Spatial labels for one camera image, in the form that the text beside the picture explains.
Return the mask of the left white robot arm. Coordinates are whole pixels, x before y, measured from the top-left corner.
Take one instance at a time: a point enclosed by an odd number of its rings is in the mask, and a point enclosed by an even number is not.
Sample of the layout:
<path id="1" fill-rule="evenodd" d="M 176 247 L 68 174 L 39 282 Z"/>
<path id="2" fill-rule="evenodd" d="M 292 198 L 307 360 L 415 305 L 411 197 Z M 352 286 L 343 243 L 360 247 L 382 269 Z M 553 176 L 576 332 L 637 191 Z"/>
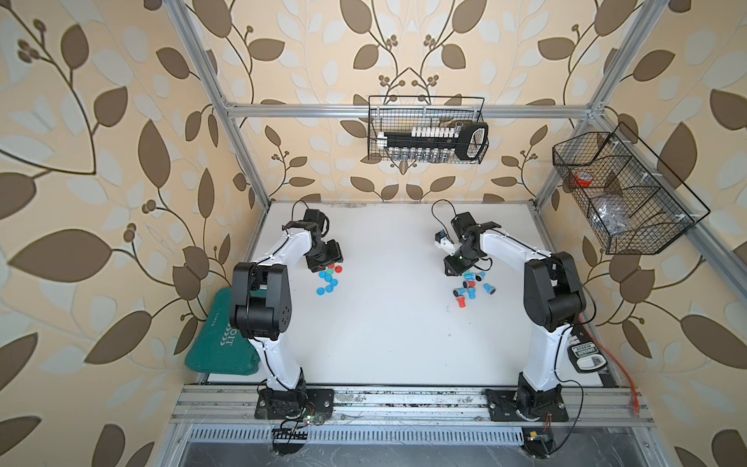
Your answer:
<path id="1" fill-rule="evenodd" d="M 342 247 L 324 239 L 319 229 L 297 223 L 283 231 L 272 248 L 233 269 L 229 321 L 257 352 L 274 391 L 298 391 L 303 369 L 296 362 L 284 334 L 292 319 L 289 268 L 301 260 L 316 274 L 342 262 Z"/>

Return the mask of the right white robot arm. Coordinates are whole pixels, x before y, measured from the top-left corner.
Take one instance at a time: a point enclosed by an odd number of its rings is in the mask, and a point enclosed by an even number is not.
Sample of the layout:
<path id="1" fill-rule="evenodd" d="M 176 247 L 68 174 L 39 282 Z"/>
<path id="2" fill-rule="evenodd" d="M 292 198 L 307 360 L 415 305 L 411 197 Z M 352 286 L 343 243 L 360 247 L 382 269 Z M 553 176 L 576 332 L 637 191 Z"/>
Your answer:
<path id="1" fill-rule="evenodd" d="M 435 235 L 435 245 L 447 253 L 448 276 L 464 274 L 486 256 L 523 274 L 523 307 L 534 328 L 521 384 L 536 392 L 560 385 L 556 373 L 560 350 L 587 306 L 573 257 L 530 246 L 499 231 L 494 223 L 468 228 L 459 246 L 440 231 Z"/>

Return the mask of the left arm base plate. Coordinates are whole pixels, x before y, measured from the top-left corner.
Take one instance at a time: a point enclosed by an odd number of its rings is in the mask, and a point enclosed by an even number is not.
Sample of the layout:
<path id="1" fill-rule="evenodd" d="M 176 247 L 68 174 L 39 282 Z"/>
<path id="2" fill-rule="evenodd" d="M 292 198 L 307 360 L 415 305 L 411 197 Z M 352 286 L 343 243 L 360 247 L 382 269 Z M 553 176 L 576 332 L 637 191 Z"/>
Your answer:
<path id="1" fill-rule="evenodd" d="M 254 414 L 257 420 L 301 420 L 323 424 L 332 416 L 335 406 L 335 391 L 330 388 L 278 391 L 262 387 L 258 396 Z"/>

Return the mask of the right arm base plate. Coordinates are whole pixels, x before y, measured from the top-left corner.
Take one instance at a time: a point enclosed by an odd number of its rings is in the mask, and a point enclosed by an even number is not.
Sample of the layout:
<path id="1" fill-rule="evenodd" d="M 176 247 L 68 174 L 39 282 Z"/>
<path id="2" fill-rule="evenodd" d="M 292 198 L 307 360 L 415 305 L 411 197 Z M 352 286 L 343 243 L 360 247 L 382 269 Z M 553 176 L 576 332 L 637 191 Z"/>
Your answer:
<path id="1" fill-rule="evenodd" d="M 568 422 L 562 386 L 535 391 L 530 386 L 516 390 L 486 389 L 489 417 L 495 422 Z"/>

